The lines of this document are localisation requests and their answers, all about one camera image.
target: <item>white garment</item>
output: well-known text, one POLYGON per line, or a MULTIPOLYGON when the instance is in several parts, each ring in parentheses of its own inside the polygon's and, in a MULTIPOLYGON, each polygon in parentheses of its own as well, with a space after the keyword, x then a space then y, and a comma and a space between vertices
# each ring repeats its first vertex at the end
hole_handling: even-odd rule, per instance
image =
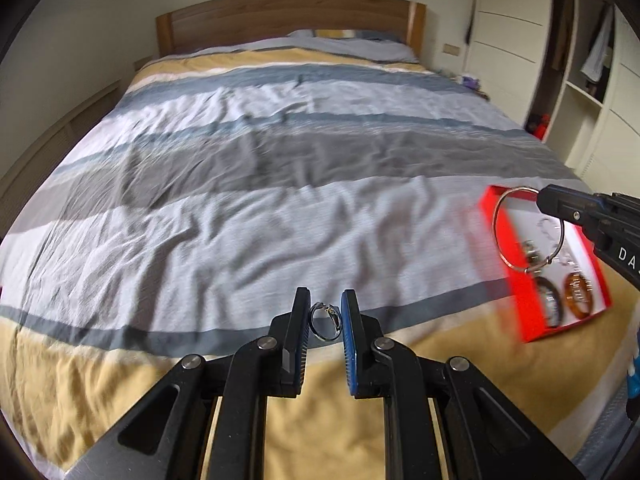
POLYGON ((607 53, 607 45, 609 44, 609 36, 611 34, 611 26, 613 25, 613 6, 609 6, 607 13, 602 20, 602 26, 598 33, 596 41, 591 47, 591 52, 584 66, 580 70, 588 79, 597 83, 602 76, 602 66, 607 53))

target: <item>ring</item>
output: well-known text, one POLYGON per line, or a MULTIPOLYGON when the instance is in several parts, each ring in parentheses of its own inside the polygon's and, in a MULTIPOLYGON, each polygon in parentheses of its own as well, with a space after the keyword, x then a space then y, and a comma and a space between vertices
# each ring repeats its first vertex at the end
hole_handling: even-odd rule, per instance
POLYGON ((589 317, 593 310, 591 283, 580 272, 572 272, 564 279, 564 300, 567 308, 577 319, 589 317), (586 312, 580 309, 585 304, 586 312))
POLYGON ((510 269, 515 270, 516 272, 524 272, 525 274, 529 274, 530 272, 536 272, 537 270, 542 269, 542 267, 548 266, 551 261, 558 256, 560 249, 562 248, 562 244, 564 243, 564 221, 560 221, 560 240, 558 241, 558 245, 556 246, 556 250, 554 250, 549 256, 544 258, 540 263, 535 265, 530 265, 529 267, 518 267, 513 265, 507 258, 502 254, 502 250, 500 248, 500 244, 498 243, 498 233, 496 231, 496 224, 498 223, 498 211, 500 211, 500 206, 504 199, 507 198, 511 193, 515 193, 517 191, 527 191, 533 193, 535 195, 538 194, 538 190, 528 186, 517 186, 508 189, 504 193, 500 195, 498 202, 494 208, 494 219, 492 221, 492 231, 494 232, 494 242, 495 246, 498 248, 498 254, 500 255, 500 259, 504 262, 504 264, 510 269))
POLYGON ((548 279, 536 276, 534 280, 542 302, 545 323, 549 328, 558 328, 562 324, 560 293, 548 279))
POLYGON ((311 310, 309 311, 309 328, 311 329, 311 332, 314 333, 314 336, 316 336, 320 341, 335 341, 340 337, 340 333, 342 332, 342 316, 340 315, 340 311, 333 305, 325 305, 324 303, 320 303, 318 301, 314 304, 314 306, 311 307, 311 310), (320 332, 318 332, 318 330, 316 330, 316 327, 314 325, 314 314, 316 310, 325 310, 329 315, 329 318, 334 324, 335 335, 333 337, 325 337, 320 332))

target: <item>striped bedspread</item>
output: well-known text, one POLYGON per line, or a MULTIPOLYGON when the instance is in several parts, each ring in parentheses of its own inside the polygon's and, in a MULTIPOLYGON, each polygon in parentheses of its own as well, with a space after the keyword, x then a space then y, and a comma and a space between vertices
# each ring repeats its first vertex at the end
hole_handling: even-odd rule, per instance
MULTIPOLYGON (((0 405, 49 478, 181 356, 221 356, 297 286, 354 288, 418 354, 472 359, 568 455, 620 384, 631 307, 523 345, 477 207, 489 184, 584 185, 406 47, 281 38, 141 70, 0 246, 0 405)), ((270 401, 267 478, 383 478, 382 402, 311 342, 270 401)))

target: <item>wooden headboard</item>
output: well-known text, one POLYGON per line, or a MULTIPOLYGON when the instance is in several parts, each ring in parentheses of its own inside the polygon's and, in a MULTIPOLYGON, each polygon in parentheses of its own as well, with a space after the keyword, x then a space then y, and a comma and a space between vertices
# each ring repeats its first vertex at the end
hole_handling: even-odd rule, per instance
POLYGON ((407 0, 210 0, 156 18, 160 56, 286 36, 299 28, 392 32, 420 56, 426 6, 407 0))

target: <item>closet shelf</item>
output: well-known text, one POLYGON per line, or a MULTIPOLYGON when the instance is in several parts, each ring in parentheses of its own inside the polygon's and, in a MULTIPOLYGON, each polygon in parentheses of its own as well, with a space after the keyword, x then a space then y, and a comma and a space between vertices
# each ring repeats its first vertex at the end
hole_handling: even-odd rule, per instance
POLYGON ((587 92, 585 92, 582 88, 580 88, 579 86, 576 86, 575 84, 573 84, 571 81, 567 81, 566 85, 573 89, 574 91, 578 92, 578 94, 582 95, 585 99, 588 99, 589 101, 591 101, 591 103, 593 105, 596 105, 598 108, 602 108, 602 103, 600 101, 598 101, 595 97, 587 94, 587 92))

